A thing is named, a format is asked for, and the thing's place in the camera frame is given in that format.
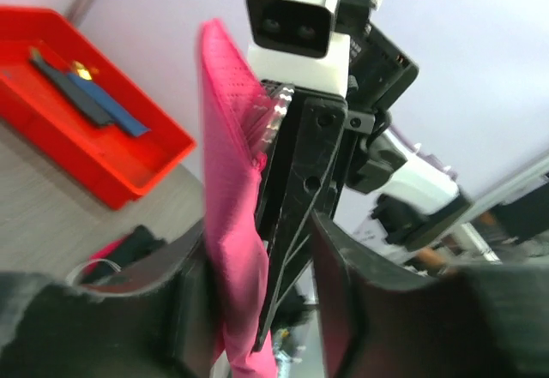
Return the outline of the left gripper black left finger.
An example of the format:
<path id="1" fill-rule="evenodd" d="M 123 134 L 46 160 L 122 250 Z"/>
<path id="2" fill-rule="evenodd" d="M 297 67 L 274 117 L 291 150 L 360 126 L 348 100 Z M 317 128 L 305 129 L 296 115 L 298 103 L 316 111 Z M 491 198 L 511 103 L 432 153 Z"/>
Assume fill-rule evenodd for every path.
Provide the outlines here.
<path id="1" fill-rule="evenodd" d="M 4 377 L 207 377 L 213 355 L 201 223 L 97 285 L 1 275 Z"/>

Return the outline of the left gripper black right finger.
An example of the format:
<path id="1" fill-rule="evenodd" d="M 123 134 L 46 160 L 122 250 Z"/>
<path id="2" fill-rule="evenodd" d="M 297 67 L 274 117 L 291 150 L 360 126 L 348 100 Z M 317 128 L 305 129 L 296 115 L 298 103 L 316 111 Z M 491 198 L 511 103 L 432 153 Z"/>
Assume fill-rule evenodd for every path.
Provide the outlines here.
<path id="1" fill-rule="evenodd" d="M 547 376 L 547 266 L 421 276 L 322 213 L 311 215 L 311 250 L 326 376 Z"/>

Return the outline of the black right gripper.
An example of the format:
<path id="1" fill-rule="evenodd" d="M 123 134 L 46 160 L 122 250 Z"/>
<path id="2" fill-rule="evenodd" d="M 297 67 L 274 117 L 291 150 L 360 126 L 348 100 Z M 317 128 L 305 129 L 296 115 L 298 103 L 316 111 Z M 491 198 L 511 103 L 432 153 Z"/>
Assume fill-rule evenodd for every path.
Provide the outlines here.
<path id="1" fill-rule="evenodd" d="M 389 108 L 419 67 L 371 23 L 376 1 L 340 0 L 338 30 L 351 40 L 347 102 L 335 95 L 305 97 L 298 88 L 268 149 L 256 209 L 256 226 L 268 241 L 268 287 L 254 351 L 263 348 L 277 309 L 311 261 L 301 251 L 305 224 L 329 186 L 340 142 L 338 178 L 360 193 L 380 188 L 403 165 L 403 157 L 379 137 L 391 124 Z"/>

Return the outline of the pink paper napkin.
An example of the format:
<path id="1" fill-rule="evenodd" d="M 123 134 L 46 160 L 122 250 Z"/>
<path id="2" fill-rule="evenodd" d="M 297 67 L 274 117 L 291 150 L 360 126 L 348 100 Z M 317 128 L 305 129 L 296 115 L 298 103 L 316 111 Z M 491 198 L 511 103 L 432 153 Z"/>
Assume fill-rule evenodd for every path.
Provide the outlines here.
<path id="1" fill-rule="evenodd" d="M 254 212 L 266 156 L 251 154 L 241 123 L 263 92 L 221 21 L 202 25 L 205 244 L 221 307 L 223 344 L 235 377 L 275 377 L 271 344 L 255 351 L 268 283 L 268 255 Z"/>

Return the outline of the silver fork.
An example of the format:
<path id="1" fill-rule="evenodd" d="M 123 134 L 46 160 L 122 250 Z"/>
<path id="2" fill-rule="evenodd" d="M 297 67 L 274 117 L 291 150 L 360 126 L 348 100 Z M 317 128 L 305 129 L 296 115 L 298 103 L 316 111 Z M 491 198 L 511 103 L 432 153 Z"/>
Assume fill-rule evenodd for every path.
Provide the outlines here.
<path id="1" fill-rule="evenodd" d="M 242 130 L 253 157 L 263 153 L 275 140 L 294 93 L 293 84 L 280 84 L 251 101 L 251 107 L 244 115 Z"/>

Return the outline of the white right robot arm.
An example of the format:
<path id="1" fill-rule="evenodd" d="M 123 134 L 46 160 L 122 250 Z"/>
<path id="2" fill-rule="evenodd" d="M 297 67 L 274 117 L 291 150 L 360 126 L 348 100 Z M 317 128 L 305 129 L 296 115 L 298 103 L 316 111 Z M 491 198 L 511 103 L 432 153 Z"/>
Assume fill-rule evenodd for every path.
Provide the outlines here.
<path id="1" fill-rule="evenodd" d="M 248 61 L 293 99 L 268 150 L 256 210 L 270 259 L 256 346 L 311 260 L 307 220 L 335 215 L 343 189 L 379 191 L 391 243 L 419 249 L 469 207 L 458 184 L 391 132 L 390 107 L 418 65 L 370 21 L 377 0 L 246 0 Z"/>

